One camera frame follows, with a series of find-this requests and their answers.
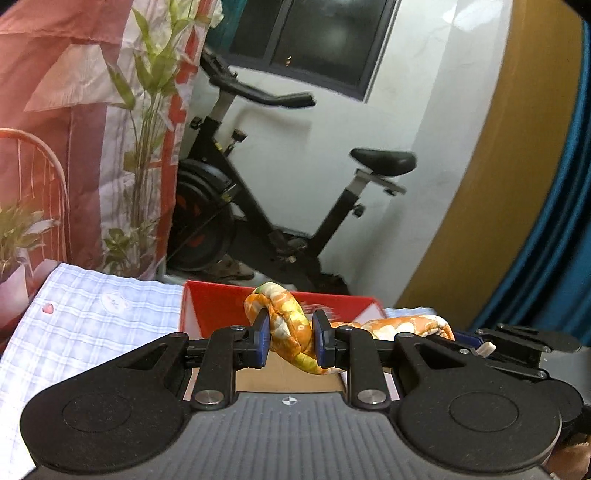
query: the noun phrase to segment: printed plant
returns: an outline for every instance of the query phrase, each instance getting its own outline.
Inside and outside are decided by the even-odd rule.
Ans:
[[[57,224],[44,220],[43,211],[32,212],[19,204],[0,207],[0,282],[27,261],[24,251],[40,247],[43,233]]]
[[[124,187],[120,198],[129,222],[129,231],[111,228],[108,236],[103,238],[104,270],[126,277],[142,273],[153,260],[153,253],[149,252],[154,250],[158,219],[150,218],[149,215],[154,215],[156,211],[159,186],[151,163],[161,149],[167,124],[170,124],[163,115],[164,107],[167,99],[177,93],[177,46],[187,27],[197,22],[209,21],[191,13],[193,1],[187,8],[186,4],[183,6],[170,0],[170,35],[159,49],[151,37],[146,18],[135,8],[132,10],[144,46],[142,53],[134,53],[134,73],[142,89],[138,97],[133,93],[121,69],[106,62],[111,82],[123,99],[123,103],[117,106],[127,110],[131,119],[132,148],[125,152],[122,161],[123,169],[133,174],[134,180],[129,187]]]

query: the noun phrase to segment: red box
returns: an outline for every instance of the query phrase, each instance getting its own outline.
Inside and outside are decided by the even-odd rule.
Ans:
[[[189,280],[184,285],[179,329],[187,332],[191,339],[197,339],[208,338],[218,328],[249,325],[244,314],[244,300],[253,290],[252,287]],[[315,309],[322,308],[331,321],[352,322],[372,305],[382,308],[372,297],[292,293],[310,318]]]

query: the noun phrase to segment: white wall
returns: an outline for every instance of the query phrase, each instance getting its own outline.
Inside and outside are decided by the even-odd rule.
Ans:
[[[456,12],[482,2],[504,7],[503,15],[484,25],[486,31],[477,27],[463,34],[452,25]],[[473,133],[480,131],[488,110],[502,58],[497,44],[504,46],[510,4],[402,0],[366,103],[295,80],[236,69],[243,82],[263,90],[309,90],[317,99],[314,108],[300,111],[236,99],[218,135],[223,144],[234,128],[248,134],[232,160],[274,223],[312,233],[353,177],[357,165],[348,157],[351,148],[416,150],[419,167],[400,178],[409,194],[392,199],[369,186],[361,198],[367,207],[364,216],[347,218],[322,253],[324,270],[343,275],[353,292],[373,294],[390,304],[420,262],[472,155]],[[470,93],[465,99],[456,94],[464,88]],[[205,116],[216,95],[201,74],[190,115]],[[457,118],[447,124],[452,111]],[[181,157],[193,138],[187,130]],[[459,144],[452,147],[450,140]]]

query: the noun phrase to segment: exercise bike flywheel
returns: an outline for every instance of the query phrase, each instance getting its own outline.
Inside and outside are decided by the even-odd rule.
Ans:
[[[202,270],[219,261],[228,251],[235,233],[232,207],[218,205],[216,194],[199,176],[179,169],[168,254],[178,250],[187,236],[191,238],[167,261],[172,269]],[[204,222],[205,225],[191,235],[198,224]]]

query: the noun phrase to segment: plaid tablecloth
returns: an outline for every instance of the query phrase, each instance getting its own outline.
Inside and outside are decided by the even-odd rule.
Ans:
[[[183,288],[62,264],[0,360],[0,478],[34,467],[18,428],[36,393],[177,330]]]

